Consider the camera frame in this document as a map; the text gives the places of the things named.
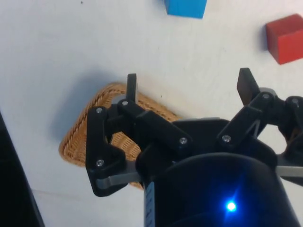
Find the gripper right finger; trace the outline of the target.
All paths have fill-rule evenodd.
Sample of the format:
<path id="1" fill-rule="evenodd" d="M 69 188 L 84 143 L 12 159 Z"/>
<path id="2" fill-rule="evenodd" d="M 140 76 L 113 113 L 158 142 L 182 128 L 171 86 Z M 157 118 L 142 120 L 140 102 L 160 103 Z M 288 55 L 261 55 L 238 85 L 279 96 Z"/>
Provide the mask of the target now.
<path id="1" fill-rule="evenodd" d="M 238 147 L 248 137 L 257 138 L 270 124 L 277 126 L 286 140 L 287 157 L 303 155 L 303 99 L 290 96 L 280 99 L 269 90 L 261 89 L 249 68 L 239 71 L 237 91 L 243 108 L 217 136 L 226 148 Z"/>

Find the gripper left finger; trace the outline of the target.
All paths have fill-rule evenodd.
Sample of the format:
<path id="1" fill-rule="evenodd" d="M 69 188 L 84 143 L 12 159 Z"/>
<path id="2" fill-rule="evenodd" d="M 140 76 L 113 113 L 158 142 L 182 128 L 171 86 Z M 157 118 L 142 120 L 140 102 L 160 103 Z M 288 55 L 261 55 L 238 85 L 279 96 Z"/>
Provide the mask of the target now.
<path id="1" fill-rule="evenodd" d="M 141 149 L 134 161 L 111 144 L 121 132 Z M 137 76 L 127 76 L 125 98 L 109 108 L 90 108 L 87 115 L 86 170 L 94 194 L 109 196 L 131 182 L 142 186 L 190 153 L 192 138 L 153 111 L 138 104 Z"/>

